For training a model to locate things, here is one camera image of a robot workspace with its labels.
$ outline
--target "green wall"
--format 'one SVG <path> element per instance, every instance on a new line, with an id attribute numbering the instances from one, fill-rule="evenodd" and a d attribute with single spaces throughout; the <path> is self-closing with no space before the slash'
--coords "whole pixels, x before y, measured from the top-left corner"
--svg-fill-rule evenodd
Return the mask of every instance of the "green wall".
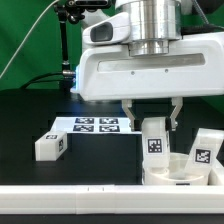
<path id="1" fill-rule="evenodd" d="M 52 0 L 5 1 L 0 4 L 0 72 L 42 11 Z M 208 15 L 210 22 L 224 26 L 224 5 Z M 184 25 L 201 24 L 198 16 L 184 16 Z M 75 67 L 81 54 L 80 24 L 68 23 L 70 63 Z M 4 77 L 0 90 L 19 88 L 31 78 L 61 70 L 61 43 L 59 23 L 53 8 L 42 18 Z M 35 84 L 30 88 L 58 88 L 57 83 Z M 224 113 L 224 97 L 203 97 Z"/>

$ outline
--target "metal cylinder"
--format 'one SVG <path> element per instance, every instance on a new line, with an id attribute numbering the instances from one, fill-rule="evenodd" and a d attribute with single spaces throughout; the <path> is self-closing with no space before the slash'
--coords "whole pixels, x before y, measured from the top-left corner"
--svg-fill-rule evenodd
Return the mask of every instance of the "metal cylinder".
<path id="1" fill-rule="evenodd" d="M 116 10 L 130 15 L 130 56 L 168 53 L 168 41 L 181 37 L 181 4 L 177 0 L 129 0 Z"/>

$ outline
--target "black cable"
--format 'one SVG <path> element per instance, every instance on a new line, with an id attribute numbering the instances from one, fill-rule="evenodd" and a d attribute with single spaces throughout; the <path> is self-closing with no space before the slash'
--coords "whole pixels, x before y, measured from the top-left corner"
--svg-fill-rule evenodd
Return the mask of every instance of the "black cable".
<path id="1" fill-rule="evenodd" d="M 196 10 L 196 12 L 198 13 L 198 15 L 201 17 L 202 21 L 204 24 L 209 24 L 209 21 L 205 15 L 205 13 L 203 12 L 202 8 L 200 7 L 200 5 L 198 4 L 197 0 L 192 0 L 193 6 Z"/>
<path id="2" fill-rule="evenodd" d="M 29 85 L 35 84 L 35 83 L 44 83 L 44 82 L 60 82 L 63 81 L 63 79 L 52 79 L 52 80 L 39 80 L 39 81 L 33 81 L 26 85 L 26 87 L 23 87 L 22 89 L 26 89 Z"/>
<path id="3" fill-rule="evenodd" d="M 205 13 L 201 9 L 197 0 L 192 0 L 195 10 L 203 21 L 203 25 L 199 26 L 190 26 L 190 27 L 181 27 L 181 35 L 189 35 L 189 34 L 200 34 L 200 33 L 210 33 L 215 30 L 224 31 L 224 27 L 216 26 L 214 24 L 210 24 Z"/>
<path id="4" fill-rule="evenodd" d="M 29 86 L 31 83 L 33 83 L 33 82 L 35 82 L 39 79 L 47 78 L 47 77 L 50 77 L 50 76 L 57 76 L 57 75 L 62 75 L 62 73 L 61 72 L 55 72 L 55 73 L 47 73 L 47 74 L 44 74 L 44 75 L 39 75 L 39 76 L 31 79 L 30 81 L 28 81 L 24 85 L 22 85 L 20 87 L 20 89 L 26 89 L 27 86 Z"/>

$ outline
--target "white container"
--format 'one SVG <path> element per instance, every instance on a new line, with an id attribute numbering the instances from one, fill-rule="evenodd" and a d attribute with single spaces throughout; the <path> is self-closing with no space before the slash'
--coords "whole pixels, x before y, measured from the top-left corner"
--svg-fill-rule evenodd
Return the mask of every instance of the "white container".
<path id="1" fill-rule="evenodd" d="M 144 185 L 207 185 L 207 175 L 191 175 L 184 172 L 188 155 L 180 153 L 170 154 L 168 168 L 152 169 L 144 167 Z"/>

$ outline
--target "white block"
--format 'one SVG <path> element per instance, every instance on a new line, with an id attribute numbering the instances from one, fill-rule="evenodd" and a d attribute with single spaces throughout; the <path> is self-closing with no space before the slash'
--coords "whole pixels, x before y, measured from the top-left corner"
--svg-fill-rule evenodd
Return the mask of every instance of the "white block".
<path id="1" fill-rule="evenodd" d="M 67 133 L 50 131 L 35 142 L 36 161 L 56 161 L 67 149 Z"/>
<path id="2" fill-rule="evenodd" d="M 166 118 L 145 118 L 142 123 L 142 147 L 145 168 L 169 166 L 170 145 Z"/>
<path id="3" fill-rule="evenodd" d="M 224 131 L 200 128 L 191 148 L 185 173 L 209 175 L 224 139 Z"/>

